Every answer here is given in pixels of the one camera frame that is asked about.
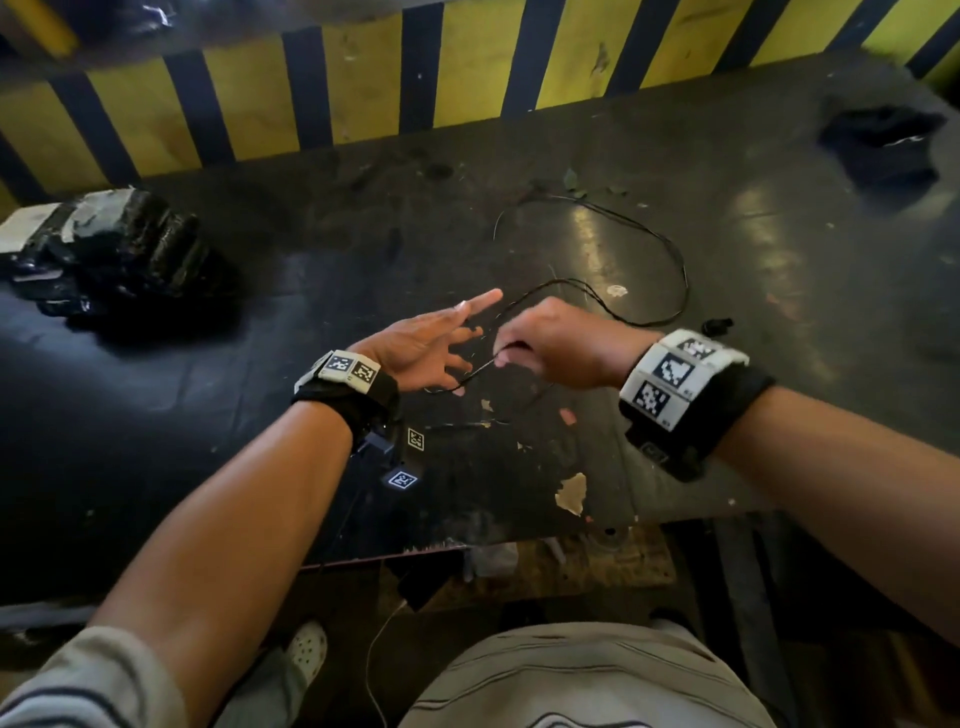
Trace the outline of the person's right hand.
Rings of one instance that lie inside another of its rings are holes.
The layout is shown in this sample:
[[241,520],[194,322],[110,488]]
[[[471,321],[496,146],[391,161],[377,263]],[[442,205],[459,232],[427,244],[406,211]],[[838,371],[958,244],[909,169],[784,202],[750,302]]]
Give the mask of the person's right hand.
[[605,319],[558,297],[524,309],[500,329],[548,332],[548,383],[577,390],[620,389],[638,361],[663,337],[659,331]]

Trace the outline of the person's left hand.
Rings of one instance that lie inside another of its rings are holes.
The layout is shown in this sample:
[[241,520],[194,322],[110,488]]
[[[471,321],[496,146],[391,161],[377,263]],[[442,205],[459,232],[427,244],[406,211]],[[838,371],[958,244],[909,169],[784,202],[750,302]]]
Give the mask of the person's left hand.
[[434,341],[445,314],[455,307],[397,321],[346,350],[379,364],[402,393],[434,391]]

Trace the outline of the person's right forearm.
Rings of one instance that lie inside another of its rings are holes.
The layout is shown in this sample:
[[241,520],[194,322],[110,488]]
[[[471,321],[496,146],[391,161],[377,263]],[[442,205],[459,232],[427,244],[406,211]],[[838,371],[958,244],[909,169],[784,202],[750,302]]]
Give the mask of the person's right forearm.
[[714,455],[960,648],[960,457],[782,386]]

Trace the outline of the person's left forearm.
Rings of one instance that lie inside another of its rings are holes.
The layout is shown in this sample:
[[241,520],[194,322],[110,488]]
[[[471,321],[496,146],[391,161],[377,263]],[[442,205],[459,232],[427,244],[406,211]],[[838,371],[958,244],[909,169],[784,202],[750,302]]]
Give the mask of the person's left forearm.
[[327,515],[354,444],[318,402],[292,405],[156,528],[91,625],[137,637],[204,728],[254,661]]

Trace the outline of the wooden board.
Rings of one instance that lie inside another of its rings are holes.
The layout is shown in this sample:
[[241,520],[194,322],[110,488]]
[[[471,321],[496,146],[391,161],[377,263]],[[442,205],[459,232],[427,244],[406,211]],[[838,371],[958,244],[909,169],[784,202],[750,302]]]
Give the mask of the wooden board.
[[606,588],[658,588],[677,581],[677,569],[657,525],[592,530],[558,540],[517,544],[518,563],[509,575],[452,576],[422,607],[441,612],[576,597]]

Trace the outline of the yellow black striped barrier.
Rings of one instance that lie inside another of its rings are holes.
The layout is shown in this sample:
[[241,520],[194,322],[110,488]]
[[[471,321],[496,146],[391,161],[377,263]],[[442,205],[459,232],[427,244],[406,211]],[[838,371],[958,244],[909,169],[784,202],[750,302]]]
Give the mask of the yellow black striped barrier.
[[829,51],[960,82],[960,0],[179,0],[174,28],[101,43],[68,3],[0,0],[0,221]]

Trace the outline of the striped grey shirt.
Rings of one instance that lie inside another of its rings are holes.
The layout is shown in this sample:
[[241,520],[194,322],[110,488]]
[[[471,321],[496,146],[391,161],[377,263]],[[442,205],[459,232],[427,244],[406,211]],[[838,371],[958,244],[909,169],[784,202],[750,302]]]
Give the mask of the striped grey shirt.
[[[0,728],[189,728],[136,637],[82,630],[0,703]],[[521,627],[464,651],[398,728],[776,728],[738,675],[680,627]]]

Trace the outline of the white perforated shoe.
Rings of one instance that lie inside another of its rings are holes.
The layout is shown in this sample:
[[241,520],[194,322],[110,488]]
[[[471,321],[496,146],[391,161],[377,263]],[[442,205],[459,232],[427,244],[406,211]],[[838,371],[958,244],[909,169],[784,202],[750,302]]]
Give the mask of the white perforated shoe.
[[308,688],[318,677],[329,654],[329,638],[317,620],[304,622],[295,631],[286,656],[296,673]]

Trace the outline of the black plastic wrapped bundle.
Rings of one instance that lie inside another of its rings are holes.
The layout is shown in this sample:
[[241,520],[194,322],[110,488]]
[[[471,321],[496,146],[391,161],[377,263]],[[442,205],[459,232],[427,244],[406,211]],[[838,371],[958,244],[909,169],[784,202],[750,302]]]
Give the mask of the black plastic wrapped bundle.
[[135,187],[10,213],[0,222],[0,284],[46,317],[97,329],[213,322],[243,288],[198,216]]

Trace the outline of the black cloth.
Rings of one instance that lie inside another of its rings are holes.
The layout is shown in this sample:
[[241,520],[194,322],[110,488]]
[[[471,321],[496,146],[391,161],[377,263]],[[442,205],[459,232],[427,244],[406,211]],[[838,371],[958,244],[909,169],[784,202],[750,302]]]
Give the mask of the black cloth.
[[947,121],[939,112],[884,104],[837,113],[817,141],[834,154],[858,191],[925,189],[940,177],[931,140]]

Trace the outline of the grey trouser leg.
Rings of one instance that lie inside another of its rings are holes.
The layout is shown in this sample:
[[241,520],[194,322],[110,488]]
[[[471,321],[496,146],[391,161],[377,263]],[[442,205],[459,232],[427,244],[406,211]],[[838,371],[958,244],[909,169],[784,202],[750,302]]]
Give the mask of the grey trouser leg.
[[210,728],[292,728],[308,686],[286,651],[274,647],[234,685]]

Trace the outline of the dark crumpled object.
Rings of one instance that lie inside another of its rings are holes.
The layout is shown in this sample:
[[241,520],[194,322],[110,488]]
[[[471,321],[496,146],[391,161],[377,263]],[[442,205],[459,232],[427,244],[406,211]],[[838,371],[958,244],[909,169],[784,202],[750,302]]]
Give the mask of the dark crumpled object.
[[85,43],[150,36],[174,28],[180,0],[69,0],[67,22]]

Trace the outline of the black metal table frame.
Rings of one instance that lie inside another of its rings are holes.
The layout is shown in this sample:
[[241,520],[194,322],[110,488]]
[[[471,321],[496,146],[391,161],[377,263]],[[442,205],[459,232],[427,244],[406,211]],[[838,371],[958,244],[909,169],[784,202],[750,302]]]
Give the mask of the black metal table frame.
[[800,728],[796,696],[763,577],[757,533],[746,516],[715,518],[711,525],[746,670],[745,682],[777,728]]

